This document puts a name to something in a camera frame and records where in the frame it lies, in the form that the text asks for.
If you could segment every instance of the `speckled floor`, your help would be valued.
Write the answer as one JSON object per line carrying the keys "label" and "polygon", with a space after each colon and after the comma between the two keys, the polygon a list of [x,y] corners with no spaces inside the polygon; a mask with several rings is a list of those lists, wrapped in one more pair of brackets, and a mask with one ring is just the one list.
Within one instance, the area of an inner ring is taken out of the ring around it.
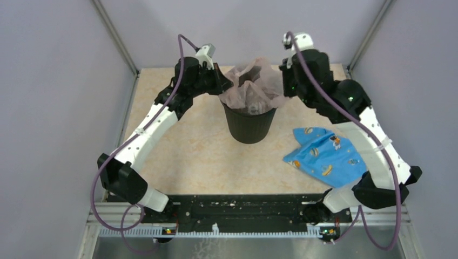
{"label": "speckled floor", "polygon": [[[331,69],[335,79],[345,79],[341,64],[332,64]],[[142,70],[126,136],[144,119],[172,76],[173,68]],[[218,97],[206,94],[195,98],[183,118],[159,140],[140,174],[166,194],[322,193],[328,185],[282,161],[299,147],[292,129],[312,126],[336,131],[326,118],[293,98],[277,110],[263,141],[241,144],[228,131]]]}

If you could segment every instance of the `translucent plastic bag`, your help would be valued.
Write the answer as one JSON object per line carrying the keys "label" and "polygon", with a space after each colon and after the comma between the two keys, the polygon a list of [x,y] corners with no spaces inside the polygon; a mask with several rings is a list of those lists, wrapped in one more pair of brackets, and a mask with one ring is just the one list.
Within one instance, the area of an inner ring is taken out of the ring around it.
{"label": "translucent plastic bag", "polygon": [[266,58],[237,65],[224,76],[234,86],[220,94],[219,99],[241,113],[263,114],[282,107],[289,99],[283,96],[281,72],[273,70]]}

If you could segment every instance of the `gray wall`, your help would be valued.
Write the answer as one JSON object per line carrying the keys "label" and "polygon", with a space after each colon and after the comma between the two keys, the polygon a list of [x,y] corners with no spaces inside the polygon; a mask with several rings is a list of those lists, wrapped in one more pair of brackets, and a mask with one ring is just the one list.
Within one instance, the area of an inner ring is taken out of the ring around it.
{"label": "gray wall", "polygon": [[177,34],[196,45],[213,43],[214,61],[231,65],[287,56],[283,34],[305,31],[332,62],[348,64],[383,0],[102,0],[139,68],[174,66]]}
{"label": "gray wall", "polygon": [[406,161],[407,206],[426,258],[456,258],[458,2],[396,1],[354,71]]}
{"label": "gray wall", "polygon": [[2,0],[0,46],[0,258],[74,258],[133,75],[89,0]]}

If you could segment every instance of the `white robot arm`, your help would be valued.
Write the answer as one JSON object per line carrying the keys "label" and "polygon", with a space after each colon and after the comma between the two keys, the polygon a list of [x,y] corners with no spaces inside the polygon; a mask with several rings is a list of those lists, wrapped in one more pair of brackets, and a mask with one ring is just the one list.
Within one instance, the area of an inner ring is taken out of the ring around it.
{"label": "white robot arm", "polygon": [[[298,44],[297,49],[293,47],[291,40],[286,35],[283,41],[285,48],[291,50],[288,58],[284,59],[280,65],[284,95],[286,97],[298,96],[307,107],[314,108],[319,114],[326,116],[331,123],[345,133],[368,167],[368,172],[361,179],[325,192],[319,202],[304,212],[305,218],[309,219],[310,223],[318,223],[328,220],[332,214],[353,206],[364,205],[380,209],[395,205],[394,181],[390,167],[382,155],[383,149],[396,166],[401,201],[404,201],[408,195],[406,185],[418,180],[421,176],[420,168],[410,166],[398,155],[381,128],[371,101],[361,85],[350,79],[335,81],[330,71],[328,56],[314,49],[310,35],[297,33],[294,38]],[[167,206],[172,207],[172,205],[167,195],[148,186],[138,172],[159,138],[192,106],[194,97],[203,93],[218,95],[232,86],[232,83],[222,75],[218,64],[213,63],[211,59],[213,52],[213,45],[207,44],[198,50],[196,57],[184,58],[185,65],[182,71],[184,80],[181,82],[177,95],[170,103],[167,103],[167,109],[155,121],[150,122],[151,117],[158,113],[172,93],[172,83],[176,84],[180,73],[177,64],[176,76],[172,78],[171,84],[160,92],[146,118],[132,134],[132,136],[138,135],[137,138],[125,146],[104,168],[101,181],[105,189],[131,204],[138,203],[157,212],[169,211]],[[381,146],[377,145],[360,126],[343,116],[316,91],[304,74],[298,60],[299,54],[305,58],[313,77],[324,92],[360,124],[369,128],[377,139],[383,140]],[[107,158],[108,155],[101,155],[98,161],[99,166]]]}

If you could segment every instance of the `patterned cloth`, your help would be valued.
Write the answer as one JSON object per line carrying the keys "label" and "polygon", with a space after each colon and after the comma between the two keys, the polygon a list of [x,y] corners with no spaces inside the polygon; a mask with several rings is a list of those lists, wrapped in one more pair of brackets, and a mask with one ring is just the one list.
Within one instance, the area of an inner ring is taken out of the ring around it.
{"label": "patterned cloth", "polygon": [[366,164],[348,139],[318,127],[296,128],[293,133],[301,147],[285,156],[283,161],[304,173],[339,188],[367,171]]}

